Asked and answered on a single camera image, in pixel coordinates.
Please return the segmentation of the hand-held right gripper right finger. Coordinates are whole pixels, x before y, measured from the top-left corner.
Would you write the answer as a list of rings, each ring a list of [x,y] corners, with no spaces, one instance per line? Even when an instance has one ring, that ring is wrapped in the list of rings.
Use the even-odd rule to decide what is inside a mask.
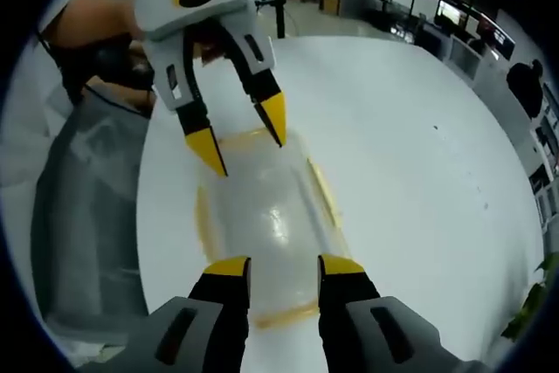
[[[352,259],[318,256],[319,334],[330,372],[486,372],[445,349],[438,330],[395,297],[382,297]]]

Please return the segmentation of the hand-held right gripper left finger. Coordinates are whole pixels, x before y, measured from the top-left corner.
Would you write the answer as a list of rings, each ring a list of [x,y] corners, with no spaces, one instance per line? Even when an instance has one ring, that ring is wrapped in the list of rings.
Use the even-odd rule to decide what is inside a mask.
[[[252,259],[221,259],[202,272],[190,294],[149,316],[155,359],[178,372],[239,372],[249,333]]]

